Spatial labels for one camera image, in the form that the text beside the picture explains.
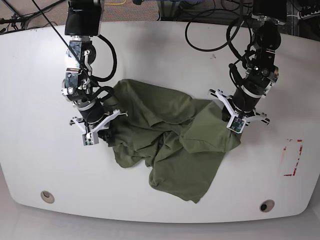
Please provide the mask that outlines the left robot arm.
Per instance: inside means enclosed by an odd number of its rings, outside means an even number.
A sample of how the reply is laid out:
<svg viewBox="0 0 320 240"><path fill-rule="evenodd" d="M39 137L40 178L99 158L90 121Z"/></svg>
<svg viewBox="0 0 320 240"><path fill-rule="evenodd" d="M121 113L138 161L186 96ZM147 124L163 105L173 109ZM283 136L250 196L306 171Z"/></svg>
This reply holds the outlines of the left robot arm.
<svg viewBox="0 0 320 240"><path fill-rule="evenodd" d="M270 123L267 114L258 112L256 105L278 81L279 69L275 66L275 55L281 45L279 26L287 21L286 3L275 1L276 9L272 9L272 3L271 0L254 0L251 12L244 14L246 3L238 1L237 18L228 25L226 42L210 49L210 52L215 52L229 47L236 57L236 61L228 66L235 93L228 96L221 90L211 90L210 93L223 103L222 119L227 123L226 127L237 134L242 133L244 127L253 121L261 121L266 125ZM249 44L244 54L240 55L232 41L241 25L250 19L257 20L260 25L249 30Z"/></svg>

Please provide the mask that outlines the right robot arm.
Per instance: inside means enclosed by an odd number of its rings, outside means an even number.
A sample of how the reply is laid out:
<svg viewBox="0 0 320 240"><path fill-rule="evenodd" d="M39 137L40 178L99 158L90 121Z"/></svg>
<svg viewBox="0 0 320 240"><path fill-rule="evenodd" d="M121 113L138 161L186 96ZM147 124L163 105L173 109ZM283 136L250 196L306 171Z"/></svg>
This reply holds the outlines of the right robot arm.
<svg viewBox="0 0 320 240"><path fill-rule="evenodd" d="M61 93L76 108L80 117L73 117L70 125L80 128L84 146L92 146L103 140L115 141L112 121L122 115L115 106L118 98L108 82L117 70L117 55L111 42L100 34L104 1L69 0L64 34L70 36L67 45L67 68ZM92 63L97 56L92 37L98 37L111 50L112 69L108 76L93 75Z"/></svg>

